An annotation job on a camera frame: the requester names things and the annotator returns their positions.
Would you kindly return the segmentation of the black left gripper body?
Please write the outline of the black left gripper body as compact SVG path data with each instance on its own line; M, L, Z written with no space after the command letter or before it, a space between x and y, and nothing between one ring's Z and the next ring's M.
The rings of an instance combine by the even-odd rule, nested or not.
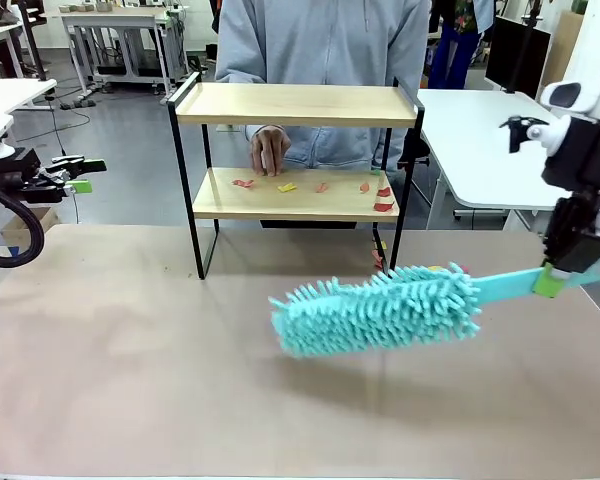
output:
M18 147L0 159L0 191L27 203L59 203L63 178L57 165L43 165L34 149Z

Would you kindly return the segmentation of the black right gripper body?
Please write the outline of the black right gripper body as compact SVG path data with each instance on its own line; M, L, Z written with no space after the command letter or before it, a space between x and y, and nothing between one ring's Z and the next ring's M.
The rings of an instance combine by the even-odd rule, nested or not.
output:
M571 118L561 145L545 162L542 179L570 192L600 191L600 125Z

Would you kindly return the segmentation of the person's right hand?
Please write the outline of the person's right hand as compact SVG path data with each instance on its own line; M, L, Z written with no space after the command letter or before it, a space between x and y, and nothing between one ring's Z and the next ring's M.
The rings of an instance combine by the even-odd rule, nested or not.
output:
M253 170L262 176L277 176L283 170L284 156L291 140L282 127L260 127L251 137L251 162Z

